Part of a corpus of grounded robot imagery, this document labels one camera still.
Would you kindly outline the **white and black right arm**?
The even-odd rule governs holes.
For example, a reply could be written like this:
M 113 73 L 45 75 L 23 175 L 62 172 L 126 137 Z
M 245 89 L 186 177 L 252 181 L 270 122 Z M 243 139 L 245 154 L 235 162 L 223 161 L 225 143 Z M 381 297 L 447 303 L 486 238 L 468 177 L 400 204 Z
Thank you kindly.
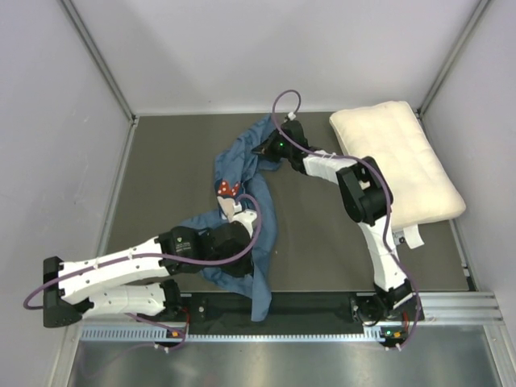
M 393 194 L 376 161 L 311 147 L 297 120 L 285 121 L 252 152 L 268 161 L 286 159 L 294 170 L 339 187 L 344 209 L 361 229 L 372 260 L 378 311 L 373 321 L 396 318 L 409 302 L 414 303 L 414 321 L 418 321 L 421 300 L 398 258 L 391 228 Z

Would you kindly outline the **blue cartoon print pillowcase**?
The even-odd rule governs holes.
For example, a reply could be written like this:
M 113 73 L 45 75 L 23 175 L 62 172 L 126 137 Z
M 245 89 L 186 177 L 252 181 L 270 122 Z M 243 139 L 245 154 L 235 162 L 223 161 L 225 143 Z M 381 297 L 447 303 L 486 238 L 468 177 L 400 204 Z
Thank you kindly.
M 272 195 L 262 172 L 274 172 L 281 164 L 260 159 L 252 149 L 263 143 L 274 130 L 272 116 L 267 114 L 214 158 L 215 195 L 224 199 L 235 199 L 246 194 L 253 199 L 243 199 L 240 202 L 242 207 L 260 212 L 257 219 L 260 232 L 251 250 L 253 273 L 238 278 L 224 273 L 220 268 L 202 270 L 204 279 L 219 288 L 251 299 L 251 321 L 254 323 L 265 320 L 271 305 L 272 291 L 268 284 L 268 270 L 278 235 Z

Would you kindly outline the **cream white pillow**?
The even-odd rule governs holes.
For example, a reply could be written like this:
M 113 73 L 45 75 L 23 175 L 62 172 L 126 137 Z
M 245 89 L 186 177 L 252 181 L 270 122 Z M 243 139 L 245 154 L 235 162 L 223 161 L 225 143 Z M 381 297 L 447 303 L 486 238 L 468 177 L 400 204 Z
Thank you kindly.
M 329 122 L 342 152 L 378 164 L 393 193 L 392 229 L 460 217 L 466 204 L 408 102 L 339 110 Z

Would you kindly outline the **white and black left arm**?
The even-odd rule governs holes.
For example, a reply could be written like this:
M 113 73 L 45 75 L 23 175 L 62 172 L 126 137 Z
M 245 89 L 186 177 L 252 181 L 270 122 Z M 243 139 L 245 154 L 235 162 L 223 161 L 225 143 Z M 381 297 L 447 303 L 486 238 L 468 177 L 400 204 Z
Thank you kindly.
M 177 285 L 141 282 L 204 268 L 243 277 L 252 271 L 249 244 L 255 234 L 252 221 L 234 220 L 200 230 L 177 226 L 93 260 L 49 257 L 43 263 L 44 327 L 66 327 L 99 314 L 160 314 L 175 319 L 183 308 Z

